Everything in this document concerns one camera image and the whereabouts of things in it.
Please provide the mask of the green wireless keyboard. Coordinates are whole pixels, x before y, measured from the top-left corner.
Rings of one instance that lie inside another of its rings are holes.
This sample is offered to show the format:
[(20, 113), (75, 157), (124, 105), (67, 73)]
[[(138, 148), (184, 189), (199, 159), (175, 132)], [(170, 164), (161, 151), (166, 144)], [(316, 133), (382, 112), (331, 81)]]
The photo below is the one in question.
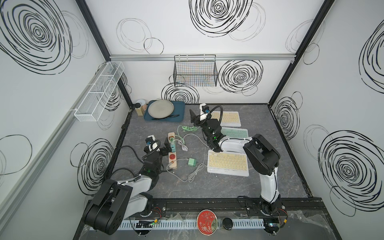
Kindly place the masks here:
[(246, 129), (222, 127), (221, 132), (230, 138), (244, 139), (249, 137), (248, 130)]

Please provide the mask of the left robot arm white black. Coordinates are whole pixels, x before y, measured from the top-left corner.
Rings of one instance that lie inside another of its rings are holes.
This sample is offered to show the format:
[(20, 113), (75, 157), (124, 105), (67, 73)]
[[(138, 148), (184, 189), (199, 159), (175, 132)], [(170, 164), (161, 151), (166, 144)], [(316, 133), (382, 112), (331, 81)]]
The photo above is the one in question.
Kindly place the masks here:
[(84, 210), (77, 233), (89, 226), (107, 235), (114, 234), (122, 221), (135, 214), (148, 216), (152, 213), (153, 196), (148, 194), (165, 170), (162, 158), (172, 152), (167, 137), (164, 146), (153, 135), (146, 138), (142, 157), (143, 166), (139, 173), (128, 180), (105, 180)]

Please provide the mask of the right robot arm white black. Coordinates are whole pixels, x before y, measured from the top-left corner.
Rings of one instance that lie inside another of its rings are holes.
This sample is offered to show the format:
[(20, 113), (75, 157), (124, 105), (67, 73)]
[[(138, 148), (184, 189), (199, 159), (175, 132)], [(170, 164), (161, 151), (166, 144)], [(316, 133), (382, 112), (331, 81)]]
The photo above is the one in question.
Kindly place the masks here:
[(260, 210), (266, 216), (274, 214), (281, 203), (278, 190), (278, 167), (281, 155), (262, 135), (248, 138), (227, 137), (222, 133), (223, 107), (209, 108), (200, 104), (200, 113), (190, 110), (191, 123), (202, 129), (207, 146), (215, 153), (245, 154), (259, 173), (261, 183)]

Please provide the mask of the yellow wireless keyboard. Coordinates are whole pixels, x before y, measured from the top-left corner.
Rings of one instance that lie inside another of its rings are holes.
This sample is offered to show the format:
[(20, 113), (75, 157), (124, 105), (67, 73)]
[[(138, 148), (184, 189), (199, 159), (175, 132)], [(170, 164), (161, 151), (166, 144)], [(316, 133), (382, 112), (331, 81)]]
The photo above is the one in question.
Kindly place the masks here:
[(248, 177), (247, 155), (234, 152), (216, 153), (213, 150), (209, 150), (207, 171), (211, 174)]
[(241, 127), (241, 120), (239, 112), (223, 112), (222, 127)]

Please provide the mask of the teal usb charger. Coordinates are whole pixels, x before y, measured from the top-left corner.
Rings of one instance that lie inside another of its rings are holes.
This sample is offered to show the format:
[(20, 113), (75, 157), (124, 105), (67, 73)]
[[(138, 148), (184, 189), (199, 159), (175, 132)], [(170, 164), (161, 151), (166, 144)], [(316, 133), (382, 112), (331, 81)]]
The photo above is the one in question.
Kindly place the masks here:
[(176, 152), (176, 144), (175, 144), (175, 142), (171, 142), (170, 146), (171, 146), (171, 149), (172, 149), (172, 153), (175, 153)]

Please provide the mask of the green usb charger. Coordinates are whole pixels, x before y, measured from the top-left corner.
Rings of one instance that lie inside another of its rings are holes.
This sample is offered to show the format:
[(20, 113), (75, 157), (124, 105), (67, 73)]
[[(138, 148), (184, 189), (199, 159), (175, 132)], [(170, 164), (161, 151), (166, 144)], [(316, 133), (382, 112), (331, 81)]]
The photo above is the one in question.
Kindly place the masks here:
[(195, 167), (196, 164), (197, 164), (197, 160), (196, 159), (189, 158), (189, 160), (188, 160), (188, 166), (189, 167)]

